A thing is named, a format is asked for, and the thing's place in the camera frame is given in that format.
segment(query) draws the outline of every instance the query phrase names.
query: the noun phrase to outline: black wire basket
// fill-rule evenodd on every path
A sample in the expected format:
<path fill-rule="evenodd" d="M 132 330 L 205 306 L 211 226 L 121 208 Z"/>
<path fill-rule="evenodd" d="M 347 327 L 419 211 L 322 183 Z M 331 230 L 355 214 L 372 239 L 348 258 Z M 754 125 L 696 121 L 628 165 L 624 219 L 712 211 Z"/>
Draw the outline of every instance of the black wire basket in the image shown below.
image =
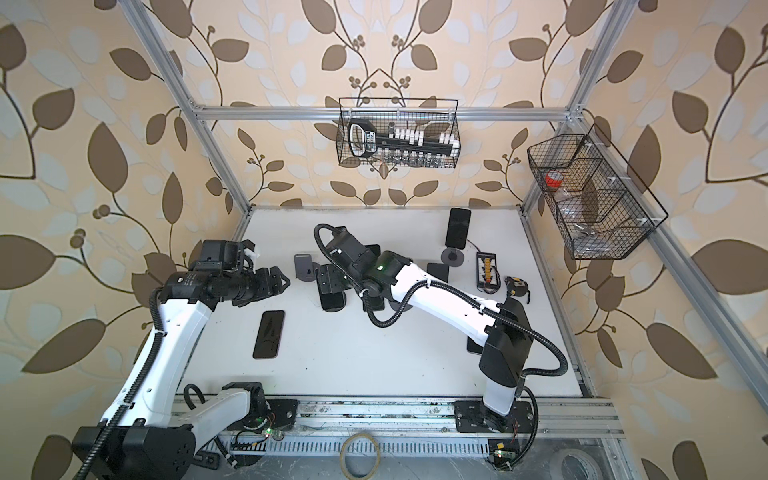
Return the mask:
<path fill-rule="evenodd" d="M 586 135 L 562 134 L 532 145 L 528 163 L 571 257 L 621 260 L 669 214 L 621 152 L 616 150 L 629 173 L 618 173 L 609 164 L 599 146 L 610 145 L 594 129 Z M 658 211 L 646 211 L 628 182 L 639 193 L 648 194 L 646 198 L 653 199 Z"/>
<path fill-rule="evenodd" d="M 444 98 L 340 98 L 339 164 L 455 168 L 457 108 L 458 100 Z"/>

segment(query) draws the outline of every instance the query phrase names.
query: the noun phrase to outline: wire mesh basket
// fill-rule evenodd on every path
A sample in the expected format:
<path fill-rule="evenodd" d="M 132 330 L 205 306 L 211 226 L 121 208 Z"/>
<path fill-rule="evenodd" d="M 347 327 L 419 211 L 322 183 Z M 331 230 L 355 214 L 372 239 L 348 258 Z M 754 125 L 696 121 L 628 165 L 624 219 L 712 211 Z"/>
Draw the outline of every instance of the wire mesh basket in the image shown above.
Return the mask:
<path fill-rule="evenodd" d="M 455 168 L 457 108 L 458 100 L 443 98 L 340 98 L 339 164 Z"/>
<path fill-rule="evenodd" d="M 593 133 L 594 126 L 586 135 L 562 134 L 532 145 L 528 163 L 571 257 L 621 260 L 669 215 L 628 162 L 631 174 L 609 164 L 598 147 L 604 135 Z M 649 194 L 663 213 L 646 211 L 627 182 Z"/>

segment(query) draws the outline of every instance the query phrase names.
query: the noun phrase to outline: black smartphone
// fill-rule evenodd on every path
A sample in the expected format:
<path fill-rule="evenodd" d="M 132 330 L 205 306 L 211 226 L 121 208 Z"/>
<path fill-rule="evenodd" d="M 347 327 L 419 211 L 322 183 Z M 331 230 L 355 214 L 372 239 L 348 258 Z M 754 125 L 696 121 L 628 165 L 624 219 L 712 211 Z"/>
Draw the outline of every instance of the black smartphone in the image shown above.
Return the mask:
<path fill-rule="evenodd" d="M 437 280 L 448 282 L 448 271 L 451 267 L 444 263 L 427 263 L 427 273 Z"/>
<path fill-rule="evenodd" d="M 283 310 L 267 310 L 262 313 L 259 334 L 256 336 L 256 345 L 253 348 L 254 359 L 273 359 L 277 356 L 285 316 L 286 313 Z"/>
<path fill-rule="evenodd" d="M 472 210 L 466 208 L 452 208 L 448 218 L 448 233 L 445 235 L 445 246 L 464 250 L 467 246 L 467 233 L 469 232 L 469 218 Z"/>

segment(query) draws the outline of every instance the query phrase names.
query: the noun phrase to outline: brown leaf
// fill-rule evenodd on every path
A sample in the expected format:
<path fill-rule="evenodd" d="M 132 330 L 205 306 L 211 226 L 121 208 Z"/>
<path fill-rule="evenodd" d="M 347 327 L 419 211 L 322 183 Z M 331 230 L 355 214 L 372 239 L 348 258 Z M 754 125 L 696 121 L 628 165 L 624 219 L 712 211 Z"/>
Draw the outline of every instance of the brown leaf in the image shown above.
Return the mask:
<path fill-rule="evenodd" d="M 432 49 L 426 45 L 413 45 L 411 47 L 411 61 L 422 70 L 437 70 L 437 58 L 432 53 Z"/>
<path fill-rule="evenodd" d="M 490 171 L 494 171 L 494 172 L 502 171 L 502 164 L 500 164 L 496 160 L 483 160 L 482 165 L 483 167 L 487 168 Z"/>
<path fill-rule="evenodd" d="M 74 365 L 98 345 L 106 328 L 96 319 L 73 323 L 43 345 L 24 365 L 22 372 L 51 373 Z"/>
<path fill-rule="evenodd" d="M 237 129 L 237 138 L 239 138 L 240 143 L 248 147 L 249 150 L 256 150 L 256 142 L 253 141 L 253 138 L 251 138 L 249 134 L 245 133 L 245 130 L 242 128 Z"/>
<path fill-rule="evenodd" d="M 176 131 L 176 139 L 179 140 L 181 150 L 187 151 L 187 124 L 184 123 L 182 117 L 174 119 L 174 130 Z"/>
<path fill-rule="evenodd" d="M 437 180 L 428 180 L 426 182 L 422 182 L 414 187 L 413 196 L 426 197 L 427 195 L 437 190 L 437 186 L 439 183 L 440 182 L 438 182 Z"/>
<path fill-rule="evenodd" d="M 336 136 L 340 135 L 339 127 L 334 124 L 315 124 L 315 129 L 330 141 L 336 141 Z"/>
<path fill-rule="evenodd" d="M 158 288 L 160 285 L 160 282 L 155 280 L 149 273 L 131 274 L 131 289 L 134 291 L 136 301 L 138 301 L 141 306 L 149 308 L 149 296 L 152 294 L 152 290 Z"/>
<path fill-rule="evenodd" d="M 513 101 L 510 104 L 506 104 L 504 108 L 533 108 L 533 102 L 530 100 Z"/>
<path fill-rule="evenodd" d="M 566 246 L 563 246 L 563 260 L 565 260 L 565 267 L 568 268 L 568 271 L 571 272 L 571 275 L 576 273 L 576 270 L 578 270 L 576 260 L 571 257 L 571 252 L 568 251 Z"/>
<path fill-rule="evenodd" d="M 565 30 L 568 34 L 578 37 L 600 18 L 605 8 L 606 0 L 571 0 L 565 13 Z"/>
<path fill-rule="evenodd" d="M 605 312 L 616 310 L 624 298 L 625 287 L 624 277 L 612 276 L 605 280 L 605 283 L 594 293 L 594 301 L 598 304 L 600 310 Z"/>
<path fill-rule="evenodd" d="M 547 54 L 547 42 L 536 37 L 518 38 L 509 42 L 509 50 L 518 60 L 541 60 Z"/>
<path fill-rule="evenodd" d="M 72 445 L 61 435 L 48 435 L 35 457 L 31 480 L 59 480 L 72 462 Z"/>
<path fill-rule="evenodd" d="M 637 70 L 643 54 L 635 50 L 622 51 L 608 69 L 608 81 L 612 84 L 627 80 Z"/>
<path fill-rule="evenodd" d="M 523 128 L 518 132 L 517 135 L 515 135 L 515 138 L 512 139 L 511 147 L 512 150 L 515 148 L 520 148 L 520 145 L 523 145 L 523 143 L 528 139 L 528 129 Z"/>
<path fill-rule="evenodd" d="M 216 40 L 210 46 L 210 50 L 219 60 L 235 63 L 248 55 L 248 42 L 236 40 L 235 38 L 222 38 L 221 40 Z"/>
<path fill-rule="evenodd" d="M 56 130 L 63 126 L 73 111 L 74 90 L 71 88 L 42 95 L 32 105 L 32 116 L 46 130 Z"/>
<path fill-rule="evenodd" d="M 147 145 L 154 145 L 163 137 L 165 133 L 165 114 L 156 114 L 147 122 Z"/>
<path fill-rule="evenodd" d="M 584 50 L 584 53 L 581 54 L 581 60 L 578 62 L 578 74 L 581 75 L 581 72 L 584 71 L 584 67 L 587 66 L 587 62 L 589 61 L 589 56 L 592 55 L 592 50 L 590 48 L 587 48 Z"/>
<path fill-rule="evenodd" d="M 707 480 L 707 469 L 696 442 L 678 443 L 672 451 L 672 466 L 679 480 Z"/>
<path fill-rule="evenodd" d="M 345 184 L 344 182 L 332 181 L 331 188 L 333 189 L 333 191 L 335 191 L 336 193 L 338 193 L 343 197 L 357 197 L 357 190 L 355 190 L 355 187 L 353 187 L 350 184 Z"/>
<path fill-rule="evenodd" d="M 720 293 L 747 295 L 768 290 L 768 251 L 757 245 L 717 240 L 701 247 L 693 259 Z"/>
<path fill-rule="evenodd" d="M 360 159 L 358 157 L 348 157 L 339 162 L 339 165 L 344 168 L 357 168 L 360 166 Z"/>
<path fill-rule="evenodd" d="M 683 375 L 702 380 L 717 377 L 704 355 L 671 326 L 652 323 L 645 330 L 645 334 L 659 358 Z"/>
<path fill-rule="evenodd" d="M 725 27 L 715 45 L 715 63 L 727 74 L 734 74 L 744 60 L 744 39 L 738 31 Z"/>
<path fill-rule="evenodd" d="M 600 197 L 591 178 L 587 180 L 579 198 L 581 200 L 581 216 L 584 217 L 584 221 L 587 223 L 597 222 L 600 213 Z"/>
<path fill-rule="evenodd" d="M 224 187 L 221 184 L 221 180 L 218 177 L 211 177 L 210 180 L 205 182 L 205 187 L 208 189 L 211 195 L 218 197 L 223 192 Z"/>
<path fill-rule="evenodd" d="M 607 147 L 611 146 L 611 124 L 603 117 L 594 118 L 594 132 Z"/>
<path fill-rule="evenodd" d="M 479 184 L 475 184 L 475 186 L 480 190 L 484 190 L 486 192 L 496 192 L 502 189 L 502 183 L 497 182 L 496 180 L 489 181 L 489 182 L 480 182 Z"/>
<path fill-rule="evenodd" d="M 147 335 L 144 336 L 144 339 L 141 340 L 141 343 L 139 344 L 139 349 L 136 350 L 136 356 L 134 356 L 134 365 L 136 365 L 136 360 L 139 359 L 139 355 L 141 355 L 141 350 L 144 349 L 144 344 L 147 342 L 147 339 L 149 338 L 149 334 L 152 333 L 152 330 L 147 332 Z"/>
<path fill-rule="evenodd" d="M 597 290 L 605 280 L 611 278 L 613 268 L 613 260 L 592 260 L 587 266 L 587 285 L 592 290 Z"/>
<path fill-rule="evenodd" d="M 189 258 L 187 259 L 187 265 L 189 266 L 190 270 L 192 269 L 192 263 L 197 262 L 200 259 L 200 254 L 203 252 L 203 241 L 198 240 L 197 243 L 194 244 L 194 247 L 192 247 L 192 252 L 190 253 Z"/>
<path fill-rule="evenodd" d="M 168 223 L 176 223 L 181 217 L 184 208 L 184 195 L 181 192 L 181 184 L 175 173 L 171 173 L 165 182 L 163 189 L 163 215 Z"/>
<path fill-rule="evenodd" d="M 419 108 L 437 108 L 437 97 L 433 95 L 427 98 L 419 105 Z"/>
<path fill-rule="evenodd" d="M 661 168 L 661 146 L 656 132 L 647 125 L 629 156 L 627 174 L 643 193 L 656 180 Z"/>
<path fill-rule="evenodd" d="M 147 253 L 144 255 L 144 262 L 147 263 L 149 274 L 162 284 L 176 273 L 176 264 L 165 253 Z"/>
<path fill-rule="evenodd" d="M 538 215 L 540 217 L 544 216 L 544 206 L 547 202 L 545 201 L 544 195 L 539 194 L 538 195 Z"/>
<path fill-rule="evenodd" d="M 149 0 L 157 19 L 177 37 L 192 35 L 192 16 L 182 0 Z"/>
<path fill-rule="evenodd" d="M 435 33 L 448 20 L 451 0 L 428 0 L 419 11 L 419 28 L 424 33 Z"/>
<path fill-rule="evenodd" d="M 277 172 L 283 169 L 283 165 L 285 165 L 285 162 L 282 160 L 273 160 L 266 164 L 266 171 L 268 172 Z"/>
<path fill-rule="evenodd" d="M 109 127 L 103 122 L 96 127 L 88 142 L 88 165 L 96 180 L 116 194 L 128 179 L 125 153 Z"/>
<path fill-rule="evenodd" d="M 621 366 L 619 352 L 616 350 L 616 344 L 611 338 L 611 335 L 606 332 L 604 328 L 598 330 L 598 343 L 600 344 L 600 349 L 605 354 L 605 358 L 608 359 L 608 362 L 613 363 L 618 368 L 623 368 Z"/>
<path fill-rule="evenodd" d="M 112 61 L 120 70 L 134 80 L 149 80 L 152 70 L 141 54 L 130 48 L 116 48 L 109 52 Z"/>
<path fill-rule="evenodd" d="M 641 458 L 640 461 L 643 463 L 645 476 L 648 477 L 648 480 L 670 480 L 669 477 L 667 477 L 667 474 L 665 474 L 661 468 L 658 468 L 651 460 Z"/>
<path fill-rule="evenodd" d="M 0 28 L 0 45 L 0 67 L 5 71 L 13 70 L 27 58 L 27 44 L 12 23 Z"/>
<path fill-rule="evenodd" d="M 408 201 L 408 196 L 406 195 L 406 192 L 402 190 L 393 190 L 392 188 L 389 189 L 389 199 L 395 204 L 395 205 L 405 205 Z"/>
<path fill-rule="evenodd" d="M 323 54 L 320 67 L 325 71 L 336 71 L 346 63 L 346 47 L 344 45 L 331 45 Z"/>
<path fill-rule="evenodd" d="M 490 207 L 491 204 L 486 202 L 485 200 L 480 200 L 479 198 L 470 198 L 468 202 L 468 206 L 472 208 L 485 208 L 485 207 Z"/>
<path fill-rule="evenodd" d="M 284 192 L 293 188 L 293 184 L 287 184 L 286 182 L 269 182 L 266 187 L 273 192 Z"/>
<path fill-rule="evenodd" d="M 710 110 L 704 100 L 676 91 L 672 94 L 672 113 L 680 128 L 695 134 L 707 126 Z"/>
<path fill-rule="evenodd" d="M 656 8 L 659 6 L 659 0 L 640 0 L 637 3 L 637 7 L 646 13 L 655 12 Z"/>
<path fill-rule="evenodd" d="M 368 190 L 362 196 L 362 202 L 365 205 L 376 205 L 376 203 L 379 202 L 379 199 L 381 197 L 382 197 L 382 191 L 380 188 L 376 188 L 375 190 Z"/>
<path fill-rule="evenodd" d="M 118 4 L 118 0 L 94 0 L 94 7 L 99 10 L 111 10 Z"/>
<path fill-rule="evenodd" d="M 0 252 L 5 252 L 0 270 L 0 290 L 11 290 L 35 282 L 56 261 L 56 256 L 49 249 L 19 235 L 0 235 Z"/>
<path fill-rule="evenodd" d="M 329 34 L 336 30 L 336 13 L 324 0 L 301 0 L 301 8 L 310 25 L 320 33 Z"/>
<path fill-rule="evenodd" d="M 181 67 L 179 54 L 176 53 L 175 50 L 170 50 L 168 54 L 170 55 L 170 59 L 174 61 L 174 65 L 176 65 L 176 70 L 179 72 L 179 75 L 184 75 L 184 69 Z"/>
<path fill-rule="evenodd" d="M 303 207 L 303 204 L 301 202 L 300 198 L 292 198 L 290 200 L 286 200 L 280 204 L 281 207 L 288 207 L 288 208 L 301 208 Z"/>
<path fill-rule="evenodd" d="M 447 121 L 433 121 L 424 127 L 425 137 L 439 137 L 440 134 L 451 127 Z"/>

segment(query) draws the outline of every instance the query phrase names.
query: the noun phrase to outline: white tabletop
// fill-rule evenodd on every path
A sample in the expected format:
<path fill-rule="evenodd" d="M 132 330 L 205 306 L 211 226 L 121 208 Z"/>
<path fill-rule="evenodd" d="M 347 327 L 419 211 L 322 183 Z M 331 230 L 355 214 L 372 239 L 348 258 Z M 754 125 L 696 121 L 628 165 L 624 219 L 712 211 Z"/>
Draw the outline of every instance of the white tabletop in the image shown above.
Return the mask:
<path fill-rule="evenodd" d="M 243 238 L 257 245 L 257 266 L 279 266 L 291 286 L 243 308 L 219 304 L 181 385 L 196 383 L 208 393 L 229 382 L 256 381 L 267 395 L 481 396 L 486 377 L 478 368 L 480 356 L 467 352 L 467 337 L 449 324 L 413 308 L 393 326 L 380 329 L 368 320 L 352 290 L 346 292 L 343 310 L 327 313 L 320 308 L 316 284 L 293 279 L 296 253 L 311 253 L 315 262 L 326 263 L 313 239 L 318 223 L 346 226 L 361 243 L 377 243 L 382 251 L 413 258 L 425 269 L 428 262 L 440 261 L 448 216 L 448 209 L 256 210 Z M 468 238 L 483 251 L 496 253 L 502 278 L 511 275 L 528 282 L 532 296 L 525 311 L 531 328 L 565 353 L 518 211 L 473 210 Z M 467 258 L 451 268 L 449 282 L 503 302 L 503 286 L 491 296 L 477 291 L 475 251 L 468 244 L 464 252 Z M 254 359 L 265 310 L 285 310 L 283 335 L 275 359 Z M 376 315 L 386 319 L 392 313 L 387 305 Z M 557 365 L 534 342 L 525 366 Z M 529 377 L 527 385 L 537 396 L 581 396 L 572 369 L 555 378 Z"/>

